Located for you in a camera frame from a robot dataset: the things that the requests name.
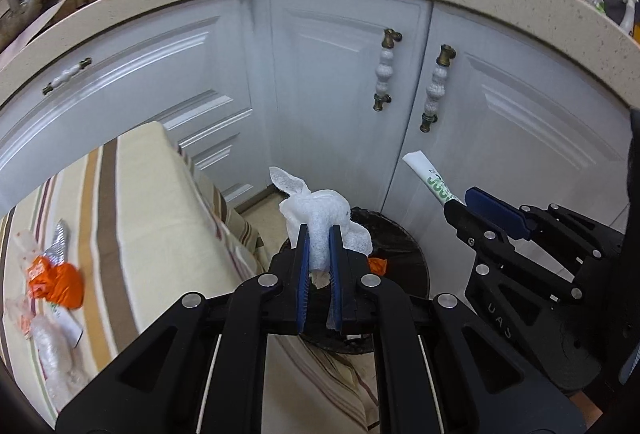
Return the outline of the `white green text sachet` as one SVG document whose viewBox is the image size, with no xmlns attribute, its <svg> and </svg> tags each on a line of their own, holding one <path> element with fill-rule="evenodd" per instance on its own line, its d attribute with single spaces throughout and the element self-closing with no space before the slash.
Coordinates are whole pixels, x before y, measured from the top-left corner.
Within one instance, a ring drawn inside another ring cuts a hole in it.
<svg viewBox="0 0 640 434">
<path fill-rule="evenodd" d="M 461 200 L 449 189 L 437 168 L 422 151 L 409 152 L 402 157 L 402 161 L 422 181 L 441 206 L 449 201 L 461 203 Z"/>
</svg>

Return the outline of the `clear plastic wrap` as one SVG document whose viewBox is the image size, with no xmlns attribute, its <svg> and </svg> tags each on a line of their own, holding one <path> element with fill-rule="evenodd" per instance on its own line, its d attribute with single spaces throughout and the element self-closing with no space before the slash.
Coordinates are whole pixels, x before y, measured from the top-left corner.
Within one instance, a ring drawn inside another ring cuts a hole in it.
<svg viewBox="0 0 640 434">
<path fill-rule="evenodd" d="M 30 335 L 48 395 L 54 408 L 61 411 L 89 383 L 88 376 L 76 366 L 70 345 L 47 317 L 38 315 L 32 319 Z"/>
</svg>

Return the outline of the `small orange bag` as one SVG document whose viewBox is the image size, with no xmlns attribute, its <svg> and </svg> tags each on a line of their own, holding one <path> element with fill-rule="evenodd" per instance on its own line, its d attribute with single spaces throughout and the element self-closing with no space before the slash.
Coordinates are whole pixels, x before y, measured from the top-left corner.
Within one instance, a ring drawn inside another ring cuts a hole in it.
<svg viewBox="0 0 640 434">
<path fill-rule="evenodd" d="M 27 292 L 51 304 L 77 309 L 84 302 L 84 279 L 70 263 L 55 265 L 47 256 L 37 256 L 26 269 Z"/>
</svg>

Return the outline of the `white tissue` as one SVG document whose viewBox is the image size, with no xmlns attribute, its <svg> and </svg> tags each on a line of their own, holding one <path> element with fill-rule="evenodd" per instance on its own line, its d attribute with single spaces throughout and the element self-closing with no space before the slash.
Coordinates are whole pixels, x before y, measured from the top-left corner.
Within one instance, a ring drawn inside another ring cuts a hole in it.
<svg viewBox="0 0 640 434">
<path fill-rule="evenodd" d="M 330 189 L 311 191 L 302 178 L 277 166 L 270 166 L 269 174 L 273 186 L 288 195 L 279 204 L 279 211 L 293 249 L 300 226 L 307 226 L 310 280 L 315 287 L 322 289 L 330 283 L 329 232 L 334 225 L 340 227 L 346 249 L 366 256 L 372 253 L 370 232 L 352 221 L 350 205 L 341 194 Z"/>
</svg>

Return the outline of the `silver foil wrapper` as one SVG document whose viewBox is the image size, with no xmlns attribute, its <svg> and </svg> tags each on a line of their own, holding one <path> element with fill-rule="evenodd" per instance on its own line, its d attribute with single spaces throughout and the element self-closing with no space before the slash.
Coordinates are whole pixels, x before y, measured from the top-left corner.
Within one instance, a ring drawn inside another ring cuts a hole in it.
<svg viewBox="0 0 640 434">
<path fill-rule="evenodd" d="M 58 221 L 54 228 L 53 239 L 47 250 L 43 251 L 43 256 L 50 261 L 52 266 L 60 266 L 66 262 L 67 258 L 68 228 L 62 219 Z"/>
</svg>

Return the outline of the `large orange plastic bag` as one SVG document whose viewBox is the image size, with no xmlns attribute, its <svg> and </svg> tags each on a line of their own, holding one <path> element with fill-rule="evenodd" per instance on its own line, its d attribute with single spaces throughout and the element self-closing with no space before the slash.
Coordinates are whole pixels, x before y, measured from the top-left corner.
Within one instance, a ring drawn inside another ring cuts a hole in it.
<svg viewBox="0 0 640 434">
<path fill-rule="evenodd" d="M 385 258 L 374 256 L 368 257 L 369 270 L 373 275 L 384 277 L 388 267 L 388 261 Z"/>
</svg>

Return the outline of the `orange white snack wrapper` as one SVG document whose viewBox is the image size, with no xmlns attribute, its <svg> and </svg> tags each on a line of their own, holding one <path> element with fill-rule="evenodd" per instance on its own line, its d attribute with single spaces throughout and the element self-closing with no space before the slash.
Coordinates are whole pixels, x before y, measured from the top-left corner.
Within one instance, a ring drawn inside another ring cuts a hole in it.
<svg viewBox="0 0 640 434">
<path fill-rule="evenodd" d="M 17 249 L 18 264 L 27 279 L 38 276 L 50 267 L 50 261 L 43 255 L 43 250 L 30 230 L 15 232 L 13 243 Z"/>
</svg>

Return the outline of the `black lined trash bin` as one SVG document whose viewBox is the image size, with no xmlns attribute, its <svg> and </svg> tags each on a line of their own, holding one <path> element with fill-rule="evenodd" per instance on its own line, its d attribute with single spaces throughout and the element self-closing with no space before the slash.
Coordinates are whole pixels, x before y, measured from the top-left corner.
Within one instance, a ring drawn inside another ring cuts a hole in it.
<svg viewBox="0 0 640 434">
<path fill-rule="evenodd" d="M 408 295 L 427 298 L 430 295 L 431 278 L 425 256 L 416 239 L 400 224 L 382 213 L 353 206 L 352 221 L 370 232 L 373 251 L 369 256 L 388 261 L 384 279 L 395 282 Z M 302 340 L 308 345 L 330 354 L 364 355 L 373 352 L 373 338 L 369 333 L 354 336 L 329 329 L 326 319 L 330 316 L 331 289 L 309 286 L 305 329 L 297 336 L 270 333 L 282 339 Z"/>
</svg>

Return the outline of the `white right cabinet door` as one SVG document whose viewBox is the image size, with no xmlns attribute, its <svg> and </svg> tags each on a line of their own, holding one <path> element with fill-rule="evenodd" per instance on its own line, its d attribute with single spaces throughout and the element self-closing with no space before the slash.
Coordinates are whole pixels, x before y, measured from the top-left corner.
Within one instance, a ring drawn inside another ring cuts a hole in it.
<svg viewBox="0 0 640 434">
<path fill-rule="evenodd" d="M 451 61 L 438 120 L 420 131 L 440 46 Z M 627 205 L 628 112 L 573 65 L 522 34 L 432 5 L 405 138 L 382 209 L 419 242 L 433 293 L 461 294 L 473 253 L 401 157 L 422 151 L 454 194 L 480 187 L 513 204 L 559 205 L 612 224 Z"/>
</svg>

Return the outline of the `pink clear wrapper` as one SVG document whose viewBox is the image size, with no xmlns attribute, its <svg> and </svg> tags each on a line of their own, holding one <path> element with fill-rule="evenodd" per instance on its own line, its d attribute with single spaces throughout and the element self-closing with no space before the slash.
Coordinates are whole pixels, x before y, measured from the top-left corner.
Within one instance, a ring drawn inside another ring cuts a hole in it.
<svg viewBox="0 0 640 434">
<path fill-rule="evenodd" d="M 20 331 L 25 339 L 30 338 L 30 327 L 35 318 L 35 312 L 30 305 L 27 295 L 20 295 L 6 299 L 6 314 L 10 321 Z"/>
</svg>

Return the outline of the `white spray bottle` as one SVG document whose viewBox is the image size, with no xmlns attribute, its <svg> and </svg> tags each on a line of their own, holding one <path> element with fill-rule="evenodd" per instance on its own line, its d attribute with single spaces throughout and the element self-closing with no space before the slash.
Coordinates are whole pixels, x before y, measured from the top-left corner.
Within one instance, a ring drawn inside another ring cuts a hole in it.
<svg viewBox="0 0 640 434">
<path fill-rule="evenodd" d="M 636 14 L 638 2 L 639 0 L 623 0 L 625 12 L 623 19 L 620 21 L 620 29 L 629 36 L 634 34 L 634 15 Z"/>
</svg>

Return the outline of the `white corner cabinet door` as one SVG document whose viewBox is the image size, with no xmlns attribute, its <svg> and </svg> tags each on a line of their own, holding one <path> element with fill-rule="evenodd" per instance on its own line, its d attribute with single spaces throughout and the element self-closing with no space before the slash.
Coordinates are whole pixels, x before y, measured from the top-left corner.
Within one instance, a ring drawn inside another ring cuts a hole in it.
<svg viewBox="0 0 640 434">
<path fill-rule="evenodd" d="M 270 163 L 333 189 L 353 206 L 382 209 L 421 73 L 428 0 L 256 0 L 264 54 L 256 76 Z M 373 110 L 384 30 L 394 48 L 392 102 Z"/>
</svg>

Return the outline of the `white drawer cabinet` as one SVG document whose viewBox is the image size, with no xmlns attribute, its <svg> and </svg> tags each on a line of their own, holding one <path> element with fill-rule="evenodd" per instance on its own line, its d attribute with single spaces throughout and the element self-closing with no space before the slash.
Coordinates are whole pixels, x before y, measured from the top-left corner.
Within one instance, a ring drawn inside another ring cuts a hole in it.
<svg viewBox="0 0 640 434">
<path fill-rule="evenodd" d="M 124 24 L 73 50 L 1 111 L 1 209 L 143 123 L 238 207 L 268 186 L 264 138 L 250 93 L 250 0 L 194 0 Z M 43 96 L 55 76 L 92 64 Z"/>
</svg>

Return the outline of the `steel wok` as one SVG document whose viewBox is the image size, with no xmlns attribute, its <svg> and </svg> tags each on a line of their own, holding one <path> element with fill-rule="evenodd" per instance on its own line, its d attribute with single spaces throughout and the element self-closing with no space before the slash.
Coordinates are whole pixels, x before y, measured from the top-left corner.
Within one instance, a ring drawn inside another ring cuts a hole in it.
<svg viewBox="0 0 640 434">
<path fill-rule="evenodd" d="M 43 12 L 59 0 L 8 0 L 9 9 L 1 16 L 0 50 L 3 51 Z"/>
</svg>

